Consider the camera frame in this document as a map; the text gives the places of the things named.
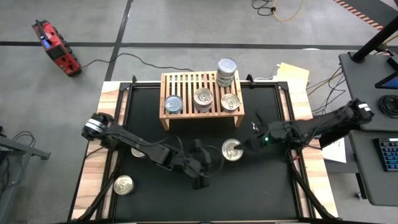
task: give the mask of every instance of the wooden table frame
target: wooden table frame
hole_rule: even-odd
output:
[[[116,102],[118,100],[120,83],[126,82],[104,82],[101,98],[99,99],[97,112],[114,114],[116,111]],[[138,82],[138,83],[159,83],[159,82]],[[293,113],[295,119],[311,119],[312,112],[310,104],[308,102],[307,92],[305,86],[303,88],[294,88],[294,91],[289,91],[290,100],[292,103]],[[280,90],[281,102],[283,106],[283,113],[286,120],[289,120],[290,113],[287,107],[287,96],[283,90]],[[124,112],[127,102],[127,94],[123,94],[121,97],[121,108],[119,114],[119,124],[123,123]],[[99,148],[99,141],[90,142],[87,149],[87,154],[95,149]],[[312,140],[310,143],[312,146],[319,147],[318,140]],[[111,167],[116,162],[115,154],[112,156]],[[303,159],[305,163],[305,170],[307,172],[307,178],[312,192],[319,199],[321,204],[334,216],[338,216],[333,193],[330,188],[328,174],[326,172],[325,163],[323,161],[322,152],[318,149],[306,147],[303,151]],[[78,188],[75,193],[75,200],[72,204],[69,219],[78,218],[82,215],[87,207],[91,204],[97,193],[100,191],[102,179],[104,175],[105,161],[108,152],[106,149],[100,150],[93,154],[83,164],[81,170],[81,176],[78,181]],[[303,210],[304,217],[310,216],[310,210],[307,206],[307,198],[301,189],[298,187],[301,207]],[[109,202],[111,196],[111,189],[108,191],[105,197],[105,203],[103,206],[102,218],[108,217]]]

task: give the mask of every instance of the hazard tape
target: hazard tape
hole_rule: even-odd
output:
[[[342,0],[334,0],[340,6],[343,6],[345,9],[349,10],[350,13],[354,14],[358,18],[362,19],[363,21],[367,22],[370,26],[373,26],[377,30],[383,29],[383,26],[371,20],[368,16],[365,16],[362,12],[354,9],[354,7],[350,6],[349,4],[345,3]]]

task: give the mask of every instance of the wooden board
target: wooden board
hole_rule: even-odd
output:
[[[116,107],[116,101],[118,98],[119,84],[120,82],[104,82],[97,111],[114,114],[114,109]],[[287,110],[285,97],[286,96],[282,92],[282,106],[285,117],[288,118],[289,111]],[[310,103],[308,102],[305,86],[301,88],[294,88],[293,91],[290,91],[290,98],[295,119],[312,118],[311,107]],[[98,142],[91,142],[89,145],[89,152],[96,149],[98,144]],[[319,141],[317,140],[313,140],[311,145],[317,147],[320,146]],[[318,149],[306,147],[303,150],[303,159],[312,192],[319,199],[322,205],[332,215],[337,217],[337,209],[333,198],[333,193],[330,188],[329,178],[326,172],[325,163],[323,161],[322,152]],[[78,218],[81,214],[83,214],[86,208],[95,198],[95,195],[100,191],[105,160],[106,151],[98,152],[98,154],[95,156],[93,154],[93,157],[89,157],[86,160],[80,179],[80,184],[78,186],[78,195],[74,204],[72,219]],[[307,207],[307,201],[301,189],[299,189],[299,194],[304,213],[307,217],[308,210],[305,209]],[[108,211],[106,209],[109,207],[109,200],[110,198],[107,197],[104,206],[103,217],[107,217]]]
[[[226,88],[218,86],[216,75],[217,71],[162,73],[159,119],[165,130],[169,130],[169,122],[171,119],[215,117],[234,117],[235,127],[239,127],[244,116],[239,72],[235,71],[232,85]],[[207,88],[213,94],[211,109],[206,113],[199,112],[192,103],[194,92],[200,88]],[[227,93],[233,93],[239,98],[239,107],[232,113],[226,112],[222,106],[220,106],[220,99]],[[182,98],[183,108],[181,112],[170,114],[165,109],[164,101],[170,95],[177,95]]]

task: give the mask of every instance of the white paper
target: white paper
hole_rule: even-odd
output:
[[[323,158],[336,162],[347,163],[344,138],[341,138],[322,149]]]

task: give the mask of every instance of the can lid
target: can lid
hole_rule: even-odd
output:
[[[131,154],[135,157],[141,158],[144,157],[145,154],[142,153],[141,151],[138,151],[137,149],[134,149],[133,147],[131,148]]]
[[[240,144],[240,142],[236,139],[227,139],[223,143],[223,146],[221,147],[221,152],[223,153],[225,159],[229,161],[237,161],[242,157],[243,150],[234,149],[234,147],[237,146],[238,144]]]
[[[121,175],[113,184],[113,189],[118,195],[126,195],[134,188],[134,182],[128,175]]]
[[[227,93],[221,98],[221,105],[227,110],[235,110],[239,107],[239,98],[233,93]]]
[[[193,94],[195,103],[207,106],[213,101],[213,94],[207,88],[200,88]]]
[[[177,95],[170,95],[164,102],[164,107],[169,112],[178,112],[182,109],[182,99]]]
[[[225,73],[233,73],[237,67],[236,62],[231,58],[223,58],[218,62],[218,69]]]

